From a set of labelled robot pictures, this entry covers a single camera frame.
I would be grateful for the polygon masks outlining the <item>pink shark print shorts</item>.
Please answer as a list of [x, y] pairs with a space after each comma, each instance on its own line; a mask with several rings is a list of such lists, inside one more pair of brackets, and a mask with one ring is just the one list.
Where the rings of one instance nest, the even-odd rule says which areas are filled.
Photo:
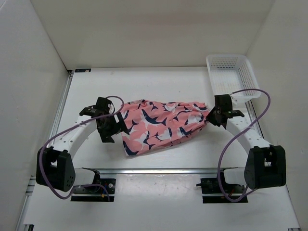
[[206, 126], [208, 114], [207, 105], [200, 102], [128, 102], [121, 109], [128, 129], [122, 133], [125, 153], [143, 155], [188, 141]]

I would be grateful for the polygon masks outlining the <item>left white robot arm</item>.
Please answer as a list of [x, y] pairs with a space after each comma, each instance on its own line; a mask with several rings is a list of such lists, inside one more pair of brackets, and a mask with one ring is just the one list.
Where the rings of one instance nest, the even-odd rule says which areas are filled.
[[75, 124], [50, 138], [38, 151], [36, 182], [53, 192], [68, 192], [76, 186], [95, 193], [101, 187], [98, 171], [75, 168], [73, 159], [86, 139], [98, 132], [103, 143], [114, 143], [113, 136], [128, 128], [120, 110], [116, 110], [113, 97], [98, 97], [96, 103], [81, 110]]

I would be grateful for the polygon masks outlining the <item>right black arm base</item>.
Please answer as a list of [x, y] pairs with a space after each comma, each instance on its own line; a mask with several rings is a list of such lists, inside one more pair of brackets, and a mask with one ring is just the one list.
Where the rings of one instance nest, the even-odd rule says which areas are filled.
[[[227, 184], [224, 180], [222, 180], [222, 186], [227, 196], [232, 200], [238, 199], [245, 189], [242, 185]], [[203, 204], [231, 203], [221, 192], [217, 178], [201, 178], [196, 187], [202, 191]]]

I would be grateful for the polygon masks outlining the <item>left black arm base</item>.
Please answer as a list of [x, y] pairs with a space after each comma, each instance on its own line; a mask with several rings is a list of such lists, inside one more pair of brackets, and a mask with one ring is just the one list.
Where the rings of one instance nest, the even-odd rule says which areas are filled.
[[115, 178], [100, 178], [96, 181], [100, 186], [74, 188], [71, 195], [72, 202], [114, 202], [116, 179]]

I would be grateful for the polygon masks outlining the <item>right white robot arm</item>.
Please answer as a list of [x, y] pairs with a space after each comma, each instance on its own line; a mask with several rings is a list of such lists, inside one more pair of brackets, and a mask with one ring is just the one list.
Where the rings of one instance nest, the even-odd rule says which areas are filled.
[[216, 187], [228, 192], [234, 184], [248, 186], [249, 189], [281, 187], [286, 184], [285, 150], [280, 145], [272, 145], [253, 129], [239, 110], [233, 110], [231, 96], [216, 95], [215, 106], [206, 117], [214, 126], [224, 127], [234, 136], [233, 140], [247, 153], [243, 168], [221, 170]]

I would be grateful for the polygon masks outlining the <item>white plastic mesh basket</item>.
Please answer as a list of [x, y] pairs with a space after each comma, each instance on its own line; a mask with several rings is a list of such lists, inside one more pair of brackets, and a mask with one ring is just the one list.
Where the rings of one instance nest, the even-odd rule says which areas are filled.
[[234, 104], [259, 98], [261, 92], [248, 58], [240, 54], [212, 54], [206, 66], [214, 95], [229, 94]]

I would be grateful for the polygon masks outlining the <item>aluminium front rail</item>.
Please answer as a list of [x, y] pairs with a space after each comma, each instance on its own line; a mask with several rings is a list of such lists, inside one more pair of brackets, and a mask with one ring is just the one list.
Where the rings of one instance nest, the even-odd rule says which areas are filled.
[[217, 168], [92, 168], [101, 174], [217, 174]]

